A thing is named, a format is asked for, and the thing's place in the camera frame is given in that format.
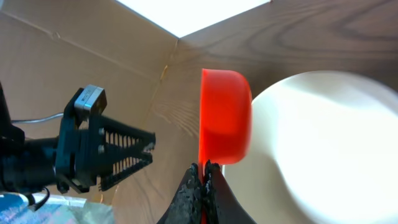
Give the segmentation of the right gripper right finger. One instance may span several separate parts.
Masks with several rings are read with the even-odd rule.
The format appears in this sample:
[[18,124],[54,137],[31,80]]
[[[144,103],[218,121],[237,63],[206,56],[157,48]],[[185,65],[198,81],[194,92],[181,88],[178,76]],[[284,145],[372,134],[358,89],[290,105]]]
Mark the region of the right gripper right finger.
[[205,164],[204,191],[203,205],[207,223],[256,224],[237,201],[220,165],[210,160]]

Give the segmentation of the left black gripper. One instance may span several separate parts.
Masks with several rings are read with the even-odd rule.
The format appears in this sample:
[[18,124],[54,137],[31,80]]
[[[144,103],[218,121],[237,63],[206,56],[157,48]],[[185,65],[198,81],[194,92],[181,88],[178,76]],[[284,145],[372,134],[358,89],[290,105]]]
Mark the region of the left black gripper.
[[[153,162],[150,152],[155,148],[154,133],[101,114],[90,115],[86,121],[78,119],[74,102],[83,89],[67,103],[60,124],[55,174],[57,189],[63,194],[70,189],[87,193],[98,180],[99,190],[107,191]],[[130,148],[140,151],[117,158],[106,167],[102,158],[105,152]]]

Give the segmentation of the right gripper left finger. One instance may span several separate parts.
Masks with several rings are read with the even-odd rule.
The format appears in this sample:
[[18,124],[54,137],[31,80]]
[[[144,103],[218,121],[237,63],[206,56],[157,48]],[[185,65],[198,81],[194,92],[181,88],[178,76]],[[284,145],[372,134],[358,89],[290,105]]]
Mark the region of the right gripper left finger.
[[201,214],[202,185],[198,178],[198,165],[192,163],[157,224],[200,224]]

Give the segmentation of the red plastic measuring scoop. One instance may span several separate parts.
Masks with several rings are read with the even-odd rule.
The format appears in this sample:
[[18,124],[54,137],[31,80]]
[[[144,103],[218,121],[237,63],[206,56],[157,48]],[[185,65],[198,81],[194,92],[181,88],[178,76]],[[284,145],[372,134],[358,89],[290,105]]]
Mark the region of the red plastic measuring scoop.
[[[205,68],[201,71],[198,175],[203,189],[208,160],[219,164],[223,174],[224,165],[235,164],[248,153],[251,102],[251,89],[240,73]],[[202,202],[202,223],[207,223],[205,218]]]

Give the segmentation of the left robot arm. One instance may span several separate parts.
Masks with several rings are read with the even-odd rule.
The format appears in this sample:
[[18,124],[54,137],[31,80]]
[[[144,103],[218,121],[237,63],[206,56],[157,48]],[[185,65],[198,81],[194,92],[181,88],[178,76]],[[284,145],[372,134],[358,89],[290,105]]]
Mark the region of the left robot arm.
[[49,185],[79,194],[98,186],[106,191],[152,163],[155,134],[102,116],[104,91],[90,110],[76,101],[88,95],[79,88],[66,105],[55,138],[27,140],[14,126],[1,95],[1,191],[32,194]]

